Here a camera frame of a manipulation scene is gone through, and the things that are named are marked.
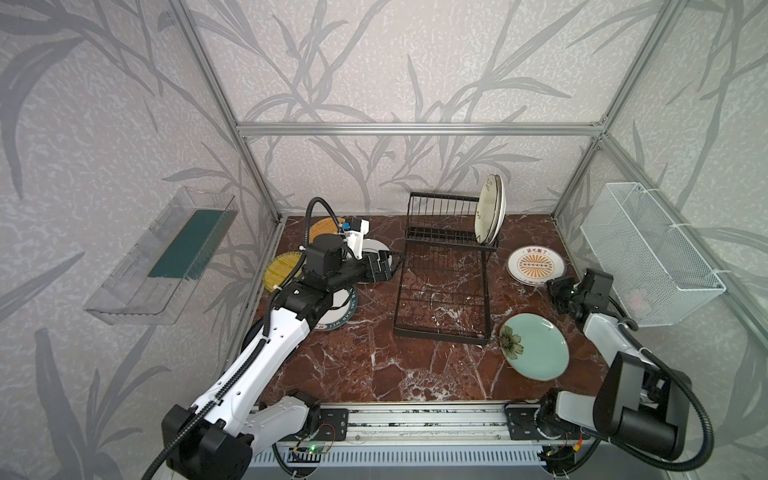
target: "red marble surface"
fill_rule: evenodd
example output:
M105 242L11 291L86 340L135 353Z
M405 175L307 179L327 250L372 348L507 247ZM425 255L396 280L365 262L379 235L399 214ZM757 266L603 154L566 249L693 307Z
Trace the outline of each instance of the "red marble surface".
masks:
M366 236L403 251L404 216L366 217ZM288 219L277 253L298 250L303 218ZM556 315L544 287L522 285L506 272L509 254L526 245L565 248L548 215L508 215L496 253L488 261L493 336L484 347L397 336L392 332L400 274L390 282L358 285L359 307L344 326L315 331L280 367L262 400L274 403L298 388L324 402L395 402L418 400L538 399L552 387L594 395L607 366L573 321ZM570 262L568 272L575 275ZM257 312L263 315L264 302ZM550 382L517 373L502 356L498 331L517 313L537 313L563 333L571 361L565 373Z

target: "aluminum frame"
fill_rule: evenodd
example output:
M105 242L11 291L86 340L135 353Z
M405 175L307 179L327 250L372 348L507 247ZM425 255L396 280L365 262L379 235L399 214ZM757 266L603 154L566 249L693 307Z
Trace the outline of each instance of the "aluminum frame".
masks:
M602 131L599 123L316 123L247 122L237 125L244 137L267 135L498 135L590 137Z
M264 272L275 257L277 246L280 243L280 238L283 237L283 231L285 231L287 221L288 216L283 215L266 243L266 252L261 259L258 271L253 275L253 280L251 280L251 284L248 287L248 294L246 297L248 300L245 306L240 310L240 315L237 317L237 322L235 323L234 334L227 342L227 353L224 357L226 360L220 369L221 373L227 371L229 366L232 365L232 362L234 362L240 355L240 345L243 343L245 335L248 333L248 329L253 324L253 315L256 313L256 308L259 306L259 302L263 295L262 279L264 278Z
M715 270L721 270L718 276L726 287L725 294L722 295L723 300L744 327L754 334L768 351L768 313L765 309L755 301L741 280L730 272L728 265L712 251L709 244L704 241L696 229L657 189L654 182L631 160L627 151L612 136L601 135L598 143L603 147L602 151L612 159L616 167L629 181L638 182L650 190L650 195L661 205L661 208L672 218L674 223L680 224L680 231L694 245L704 260Z
M261 176L261 172L259 172L259 167L253 158L253 154L248 148L248 145L246 145L245 140L237 133L237 120L235 120L232 109L227 103L227 99L224 97L224 91L221 84L211 67L210 60L205 53L203 42L200 40L200 36L197 34L197 30L194 27L192 14L186 5L186 2L184 0L166 0L166 3L170 7L170 13L173 15L174 22L179 27L182 40L190 49L194 61L200 69L200 73L203 75L208 90L210 90L210 93L214 96L214 103L224 120L226 129L232 137L237 153L240 154L240 158L244 161L248 174L253 181L256 182L259 193L262 195L269 208L270 215L274 220L279 220L280 211L277 209L277 204L272 198L272 194L266 187L266 183Z
M537 403L516 404L519 408ZM564 445L573 439L511 440L505 402L361 402L323 403L323 408L348 409L346 440L356 445ZM281 446L295 443L278 442Z
M648 34L643 41L640 51L637 52L637 55L632 61L632 65L630 65L629 70L627 70L627 74L621 81L619 89L616 91L616 95L614 95L614 98L611 100L605 115L603 115L601 119L601 131L596 135L596 137L609 132L611 125L621 114L621 111L627 104L627 100L629 99L630 95L632 95L634 89L637 87L637 84L643 77L643 73L647 69L648 65L661 48L661 45L664 44L664 40L666 40L667 36L669 36L672 27L680 17L680 14L683 12L683 8L685 7L686 3L687 0L667 0L664 5L662 5L658 15L656 16L656 19L654 20L654 24L650 27L650 30L648 31ZM560 196L560 199L554 206L554 212L552 212L553 217L560 216L563 209L565 208L566 203L571 199L574 192L576 191L576 188L581 182L581 179L584 178L584 175L589 171L589 167L592 163L592 160L594 159L594 154L596 153L595 150L598 146L596 137L592 138L593 141L589 144L587 150L584 151L584 154L579 160L578 166L574 170L573 175L571 175L571 179L568 181L565 189L563 190L563 194Z

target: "mesh basket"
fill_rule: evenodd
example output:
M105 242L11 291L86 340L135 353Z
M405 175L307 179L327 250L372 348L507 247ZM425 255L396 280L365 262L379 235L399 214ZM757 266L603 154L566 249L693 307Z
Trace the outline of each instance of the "mesh basket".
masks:
M725 291L720 278L638 183L605 184L581 225L640 326L673 325Z

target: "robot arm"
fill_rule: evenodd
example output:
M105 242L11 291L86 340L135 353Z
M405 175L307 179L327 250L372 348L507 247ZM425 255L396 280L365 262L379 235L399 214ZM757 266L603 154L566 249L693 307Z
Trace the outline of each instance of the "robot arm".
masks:
M618 319L608 310L612 283L611 275L593 269L587 269L579 284L567 276L547 282L555 309L575 320L611 368L595 397L572 392L548 393L542 402L541 420L560 429L563 425L583 429L658 468L697 468L711 454L709 419L690 390L688 376L669 369L634 340L628 332L637 331L633 320ZM684 448L692 403L704 430L709 429L709 439L705 433L695 461L662 462L642 453L666 460L678 458Z
M254 415L251 409L288 355L333 306L335 292L359 282L392 279L391 252L362 252L368 222L350 218L345 227L344 238L318 235L307 246L302 278L288 283L275 297L270 331L264 332L262 327L189 409L175 406L166 414L163 439L172 445L196 413L203 406L208 408L206 412L203 409L204 417L196 420L193 431L186 432L167 456L173 470L190 480L241 478L254 453L287 435L301 431L310 434L316 428L313 419L319 412L319 401L301 392L289 392Z

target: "leaf-patterned wallpaper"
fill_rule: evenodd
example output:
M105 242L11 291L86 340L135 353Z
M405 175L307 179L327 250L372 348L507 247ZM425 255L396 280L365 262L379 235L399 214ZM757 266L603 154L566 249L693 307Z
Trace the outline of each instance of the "leaf-patterned wallpaper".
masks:
M768 305L768 2L689 1L611 134ZM607 181L626 181L598 155L558 219L581 268L594 257L579 231ZM768 357L721 299L675 326L642 329L644 345L686 372L716 427L704 479L764 478ZM695 415L687 452L700 444Z
M599 121L662 1L190 0L239 121ZM476 194L506 177L508 213L549 212L584 138L250 139L295 212L406 211L412 190Z
M163 2L0 0L0 478L138 478L273 231ZM173 326L83 310L182 185L240 208Z
M239 121L596 121L661 3L189 1Z
M404 213L411 191L477 196L489 174L506 185L508 213L550 213L585 137L263 137L250 144L280 208L315 195L346 213ZM443 161L441 150L457 152ZM311 158L298 168L290 159Z
M686 7L613 134L768 310L766 7Z

